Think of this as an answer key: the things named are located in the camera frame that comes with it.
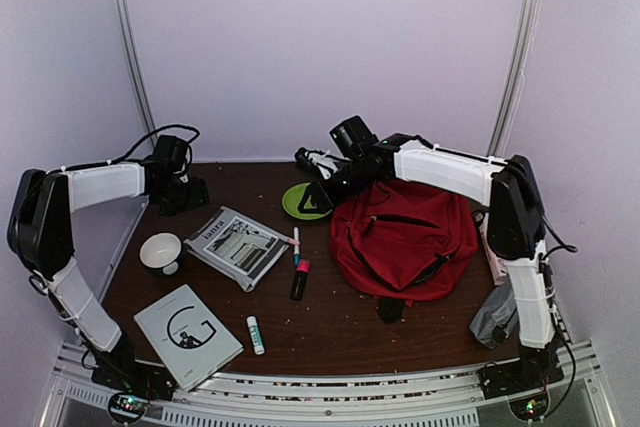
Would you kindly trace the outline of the grey ianra magazine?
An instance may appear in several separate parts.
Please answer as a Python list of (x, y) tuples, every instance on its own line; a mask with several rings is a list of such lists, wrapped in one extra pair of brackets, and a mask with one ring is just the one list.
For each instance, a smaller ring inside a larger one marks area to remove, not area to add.
[(252, 292), (292, 245), (292, 238), (222, 206), (184, 241), (197, 259)]

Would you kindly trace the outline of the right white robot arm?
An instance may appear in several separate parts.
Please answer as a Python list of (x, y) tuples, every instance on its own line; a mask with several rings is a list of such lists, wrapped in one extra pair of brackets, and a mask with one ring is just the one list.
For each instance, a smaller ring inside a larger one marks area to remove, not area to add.
[(545, 241), (554, 231), (529, 160), (466, 154), (419, 135), (379, 139), (359, 116), (341, 122), (330, 135), (344, 164), (306, 187), (300, 211), (328, 213), (382, 180), (421, 183), (479, 203), (486, 210), (486, 249), (506, 269), (520, 323), (518, 360), (482, 373), (484, 391), (500, 385), (530, 389), (561, 380), (557, 350), (564, 339), (555, 318), (551, 252)]

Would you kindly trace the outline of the white designer fate book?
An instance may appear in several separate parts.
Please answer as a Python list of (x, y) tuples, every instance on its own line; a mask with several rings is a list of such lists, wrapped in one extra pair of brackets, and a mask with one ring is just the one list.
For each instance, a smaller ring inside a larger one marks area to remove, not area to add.
[(508, 278), (504, 262), (491, 250), (488, 242), (489, 215), (485, 214), (479, 227), (480, 238), (495, 286), (502, 285)]

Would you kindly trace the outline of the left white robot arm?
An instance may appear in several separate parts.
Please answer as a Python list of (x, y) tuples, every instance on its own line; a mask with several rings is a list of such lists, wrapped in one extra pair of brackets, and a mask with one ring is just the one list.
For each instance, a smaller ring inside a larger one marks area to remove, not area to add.
[(209, 202), (206, 183), (192, 177), (193, 143), (174, 125), (157, 129), (153, 151), (142, 159), (126, 152), (113, 160), (46, 171), (25, 170), (19, 180), (7, 228), (7, 243), (29, 271), (29, 282), (49, 299), (61, 320), (73, 327), (95, 359), (94, 383), (138, 396), (166, 398), (171, 374), (137, 360), (130, 337), (88, 286), (76, 259), (73, 213), (95, 205), (145, 197), (160, 215), (173, 216)]

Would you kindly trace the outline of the red backpack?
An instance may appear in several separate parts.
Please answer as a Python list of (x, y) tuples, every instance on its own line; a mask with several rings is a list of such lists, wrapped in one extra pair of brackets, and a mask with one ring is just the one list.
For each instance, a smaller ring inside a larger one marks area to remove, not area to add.
[(451, 294), (478, 250), (468, 200), (404, 181), (376, 182), (336, 207), (330, 252), (347, 283), (377, 300), (386, 324)]

